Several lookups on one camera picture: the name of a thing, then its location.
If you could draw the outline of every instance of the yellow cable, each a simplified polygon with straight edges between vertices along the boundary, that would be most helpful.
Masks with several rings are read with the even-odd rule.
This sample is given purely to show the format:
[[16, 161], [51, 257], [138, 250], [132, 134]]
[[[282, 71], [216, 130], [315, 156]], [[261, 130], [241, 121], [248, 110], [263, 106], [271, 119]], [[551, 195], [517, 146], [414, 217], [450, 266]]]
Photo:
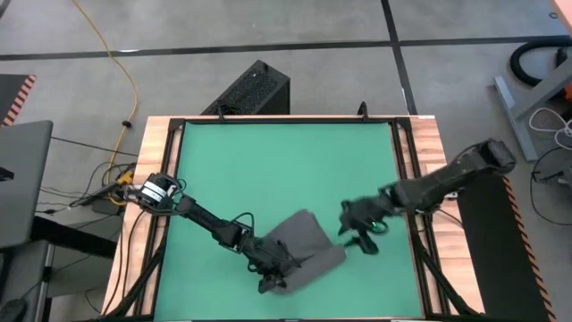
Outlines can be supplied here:
[[[80, 10], [81, 14], [85, 17], [85, 19], [89, 22], [89, 25], [91, 25], [91, 28], [96, 32], [97, 36], [99, 37], [99, 40], [101, 40], [101, 43], [104, 44], [105, 51], [107, 52], [107, 55], [109, 56], [109, 58], [111, 58], [111, 60], [113, 60], [114, 63], [117, 66], [119, 66], [119, 68], [123, 71], [123, 74], [125, 74], [125, 76], [129, 80], [129, 83], [131, 84], [131, 89], [133, 90], [133, 108], [131, 109], [131, 113], [130, 113], [129, 117], [127, 118], [127, 121], [131, 122], [131, 119], [133, 118], [135, 113], [137, 113], [137, 109], [139, 107], [139, 93], [137, 92], [137, 87], [135, 86], [135, 81], [133, 81], [133, 79], [131, 78], [131, 75], [127, 72], [125, 67], [123, 67], [123, 65], [121, 63], [119, 63], [119, 61], [117, 59], [115, 59], [114, 55], [111, 53], [111, 50], [109, 49], [109, 46], [107, 45], [107, 42], [105, 42], [104, 37], [101, 35], [101, 32], [99, 32], [99, 29], [96, 27], [96, 24], [89, 18], [88, 14], [85, 11], [83, 11], [80, 4], [78, 4], [78, 2], [76, 0], [71, 0], [71, 1], [76, 6], [76, 8], [78, 8], [78, 10]], [[115, 158], [117, 157], [117, 151], [119, 151], [119, 147], [122, 144], [123, 136], [125, 135], [125, 130], [127, 130], [127, 126], [123, 125], [122, 132], [119, 134], [119, 137], [117, 138], [117, 142], [115, 143], [114, 153], [111, 156], [111, 160], [109, 162], [109, 167], [107, 168], [107, 170], [110, 170], [111, 167], [114, 166]], [[107, 176], [105, 177], [105, 184], [109, 184], [110, 177], [111, 177], [111, 171], [108, 171]], [[109, 199], [111, 200], [111, 202], [113, 202], [117, 206], [124, 206], [127, 204], [127, 202], [125, 202], [125, 201], [117, 201], [117, 200], [113, 199], [111, 194], [109, 195]]]

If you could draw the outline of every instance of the metal stand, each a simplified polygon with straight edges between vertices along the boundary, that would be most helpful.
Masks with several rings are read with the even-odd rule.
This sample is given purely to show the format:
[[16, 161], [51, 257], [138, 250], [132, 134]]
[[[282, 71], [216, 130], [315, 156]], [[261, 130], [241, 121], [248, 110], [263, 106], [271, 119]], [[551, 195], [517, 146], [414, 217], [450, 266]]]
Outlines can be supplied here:
[[48, 241], [57, 246], [109, 259], [114, 258], [117, 246], [114, 241], [60, 225], [39, 216], [34, 217], [30, 239]]
[[530, 89], [518, 103], [515, 103], [504, 79], [501, 76], [494, 78], [494, 86], [499, 91], [503, 109], [517, 135], [526, 161], [534, 162], [539, 157], [528, 129], [528, 117], [570, 82], [572, 82], [572, 59], [567, 59], [546, 79]]

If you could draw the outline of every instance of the table leg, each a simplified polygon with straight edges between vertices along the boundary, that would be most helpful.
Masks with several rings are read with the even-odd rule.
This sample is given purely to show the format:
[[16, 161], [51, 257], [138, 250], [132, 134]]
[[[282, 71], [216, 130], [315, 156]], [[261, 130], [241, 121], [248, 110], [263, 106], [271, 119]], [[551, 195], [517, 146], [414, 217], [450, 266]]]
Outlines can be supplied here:
[[60, 225], [40, 216], [34, 217], [30, 239], [33, 241], [45, 240], [57, 246], [109, 259], [114, 258], [115, 247], [117, 246], [114, 241]]

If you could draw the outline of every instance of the orange striped tape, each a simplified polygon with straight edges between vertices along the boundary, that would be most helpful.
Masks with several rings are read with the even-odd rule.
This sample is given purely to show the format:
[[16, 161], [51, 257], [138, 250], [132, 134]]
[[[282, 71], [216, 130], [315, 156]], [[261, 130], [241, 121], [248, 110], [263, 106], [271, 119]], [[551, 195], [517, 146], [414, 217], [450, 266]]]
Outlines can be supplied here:
[[16, 117], [18, 117], [18, 114], [23, 108], [24, 102], [26, 101], [26, 98], [28, 98], [29, 92], [34, 85], [34, 82], [36, 82], [36, 75], [30, 75], [24, 81], [24, 83], [21, 85], [18, 95], [16, 95], [16, 98], [14, 99], [12, 106], [10, 106], [8, 115], [3, 119], [2, 123], [0, 123], [0, 126], [10, 126], [16, 122]]
[[530, 260], [530, 266], [533, 269], [534, 275], [536, 275], [536, 283], [538, 284], [538, 290], [544, 301], [544, 307], [546, 308], [546, 314], [550, 322], [556, 322], [556, 316], [554, 315], [554, 309], [552, 308], [550, 297], [548, 292], [546, 292], [546, 286], [544, 286], [544, 280], [540, 275], [540, 269], [538, 264], [536, 264], [536, 257], [533, 254], [533, 248], [530, 246], [530, 241], [528, 240], [528, 235], [526, 234], [525, 225], [523, 223], [522, 217], [520, 216], [520, 211], [518, 211], [517, 202], [515, 199], [514, 192], [510, 187], [510, 181], [506, 177], [502, 177], [505, 188], [509, 195], [510, 205], [512, 211], [514, 212], [515, 219], [517, 220], [517, 227], [520, 230], [520, 236], [522, 237], [522, 242], [525, 244], [525, 250], [528, 253], [528, 260]]

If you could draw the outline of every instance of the gray cloth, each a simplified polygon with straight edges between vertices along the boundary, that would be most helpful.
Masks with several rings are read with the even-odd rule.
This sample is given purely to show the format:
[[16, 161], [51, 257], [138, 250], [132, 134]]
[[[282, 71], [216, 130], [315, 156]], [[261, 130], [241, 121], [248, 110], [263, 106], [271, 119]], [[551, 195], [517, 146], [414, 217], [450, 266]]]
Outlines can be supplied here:
[[284, 278], [286, 287], [272, 289], [280, 294], [296, 291], [346, 259], [343, 246], [332, 244], [314, 214], [307, 210], [290, 216], [265, 238], [284, 242], [290, 254], [301, 261], [301, 267], [294, 267]]

